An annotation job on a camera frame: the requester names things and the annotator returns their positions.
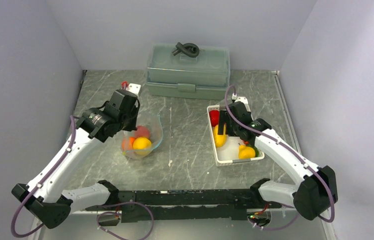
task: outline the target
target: white wall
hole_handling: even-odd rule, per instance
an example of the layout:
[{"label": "white wall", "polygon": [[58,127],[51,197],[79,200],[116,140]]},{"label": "white wall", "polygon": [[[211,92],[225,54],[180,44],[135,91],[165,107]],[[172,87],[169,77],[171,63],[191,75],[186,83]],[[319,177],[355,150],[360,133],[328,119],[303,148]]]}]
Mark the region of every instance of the white wall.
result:
[{"label": "white wall", "polygon": [[374,239],[374,0],[319,0],[281,68],[304,154],[337,174],[340,239]]},{"label": "white wall", "polygon": [[[0,1],[0,240],[12,239],[18,201],[10,193],[63,144],[81,67],[43,0]],[[33,216],[17,223],[26,233]]]},{"label": "white wall", "polygon": [[83,69],[143,69],[153,42],[230,49],[232,68],[279,70],[316,0],[47,0]]}]

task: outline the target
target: red fruit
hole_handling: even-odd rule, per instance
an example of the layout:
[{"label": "red fruit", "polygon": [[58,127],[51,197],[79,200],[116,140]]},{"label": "red fruit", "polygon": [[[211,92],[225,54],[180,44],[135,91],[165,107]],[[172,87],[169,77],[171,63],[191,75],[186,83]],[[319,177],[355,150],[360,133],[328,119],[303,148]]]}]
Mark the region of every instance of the red fruit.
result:
[{"label": "red fruit", "polygon": [[219,124],[219,111],[218,110],[211,110],[209,112],[209,117],[210,117],[210,125],[212,125],[212,127]]},{"label": "red fruit", "polygon": [[140,137],[150,139],[150,131],[145,126],[137,126],[137,131],[134,132],[134,138]]}]

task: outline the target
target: gray marble tabletop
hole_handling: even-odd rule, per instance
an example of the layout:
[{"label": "gray marble tabletop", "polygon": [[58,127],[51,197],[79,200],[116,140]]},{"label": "gray marble tabletop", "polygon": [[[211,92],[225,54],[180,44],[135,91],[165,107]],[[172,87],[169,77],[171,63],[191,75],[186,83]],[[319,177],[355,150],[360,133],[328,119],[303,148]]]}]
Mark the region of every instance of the gray marble tabletop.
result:
[{"label": "gray marble tabletop", "polygon": [[[102,105],[123,81],[144,85],[144,71],[88,71],[74,114],[79,116],[88,108]],[[230,82],[236,85],[239,96],[248,98],[252,115],[265,119],[292,144],[271,72],[233,70]],[[161,145],[143,159],[130,159],[122,155],[122,134],[117,134],[91,152],[66,189],[86,187],[99,180],[108,180],[120,190],[243,189],[261,178],[292,183],[269,157],[215,166],[206,107],[219,101],[153,96],[146,87],[139,99],[141,112],[160,115],[164,134]]]}]

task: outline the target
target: coiled black tube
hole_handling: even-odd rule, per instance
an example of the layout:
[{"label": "coiled black tube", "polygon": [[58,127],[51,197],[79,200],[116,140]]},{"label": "coiled black tube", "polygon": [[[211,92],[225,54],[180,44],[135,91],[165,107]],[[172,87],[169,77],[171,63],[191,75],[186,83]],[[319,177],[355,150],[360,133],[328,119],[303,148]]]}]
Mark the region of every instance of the coiled black tube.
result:
[{"label": "coiled black tube", "polygon": [[178,53],[183,53],[187,56],[189,56],[190,58],[195,58],[199,55],[200,53],[200,49],[197,45],[195,45],[194,43],[186,43],[186,44],[182,44],[182,43],[177,43],[175,45],[176,49],[174,51],[172,51],[172,54],[175,56],[177,55]]}]

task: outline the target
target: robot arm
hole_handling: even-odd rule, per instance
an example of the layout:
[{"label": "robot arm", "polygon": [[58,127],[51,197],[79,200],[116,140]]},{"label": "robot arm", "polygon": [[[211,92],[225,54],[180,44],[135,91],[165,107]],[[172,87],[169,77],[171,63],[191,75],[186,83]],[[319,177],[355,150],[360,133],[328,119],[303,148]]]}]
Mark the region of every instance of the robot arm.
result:
[{"label": "robot arm", "polygon": [[[102,107],[86,110],[76,122],[73,145],[69,147],[68,140],[34,179],[26,185],[19,183],[12,189],[12,194],[21,202],[32,194],[25,207],[46,227],[55,228],[72,212],[118,202],[118,189],[105,180],[75,190],[64,190],[64,187],[91,150],[121,130],[136,130],[140,90],[141,85],[130,84],[126,89],[116,90]],[[41,184],[42,178],[58,161],[61,161],[60,165]]]},{"label": "robot arm", "polygon": [[[228,105],[233,116],[249,128],[262,134],[238,125],[226,110],[222,110],[220,113],[219,125],[225,124],[227,126],[226,131],[229,136],[240,137],[241,140],[263,151],[284,169],[294,182],[294,184],[285,184],[274,182],[268,178],[261,179],[250,187],[257,201],[277,202],[295,207],[304,218],[313,220],[330,207],[330,201],[321,181],[308,169],[311,167],[327,183],[334,202],[337,202],[335,173],[329,166],[321,168],[316,163],[304,158],[281,139],[266,121],[261,118],[252,119],[250,111],[247,110],[249,108],[246,107],[248,101],[245,97],[236,97],[233,101]],[[222,134],[223,128],[219,128],[219,130],[218,134]],[[290,147],[295,154],[284,146]],[[300,162],[297,156],[303,159],[304,163]]]}]

